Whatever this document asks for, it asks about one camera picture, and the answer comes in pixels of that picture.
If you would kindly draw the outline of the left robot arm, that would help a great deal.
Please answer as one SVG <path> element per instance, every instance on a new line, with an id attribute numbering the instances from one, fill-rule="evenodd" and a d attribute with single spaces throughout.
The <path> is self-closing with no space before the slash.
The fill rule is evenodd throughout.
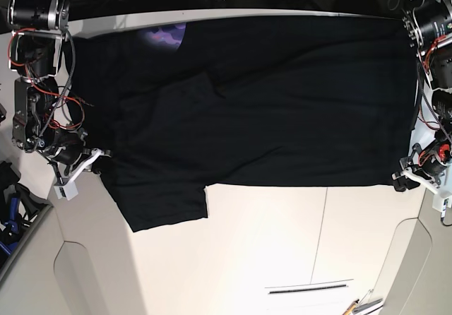
<path id="1" fill-rule="evenodd" d="M 417 53 L 416 121 L 434 136 L 416 143 L 393 174 L 396 191 L 425 186 L 436 191 L 451 168 L 451 0 L 398 0 Z"/>

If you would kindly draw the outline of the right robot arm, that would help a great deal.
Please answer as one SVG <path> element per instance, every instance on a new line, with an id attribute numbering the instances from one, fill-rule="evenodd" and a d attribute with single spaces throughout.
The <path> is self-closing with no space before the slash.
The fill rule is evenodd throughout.
<path id="1" fill-rule="evenodd" d="M 12 36 L 8 67 L 15 81 L 12 141 L 25 153 L 38 153 L 56 176 L 90 172 L 108 150 L 89 149 L 83 123 L 62 124 L 56 111 L 82 99 L 70 93 L 75 72 L 75 45 L 69 32 L 70 0 L 9 0 L 6 7 Z"/>

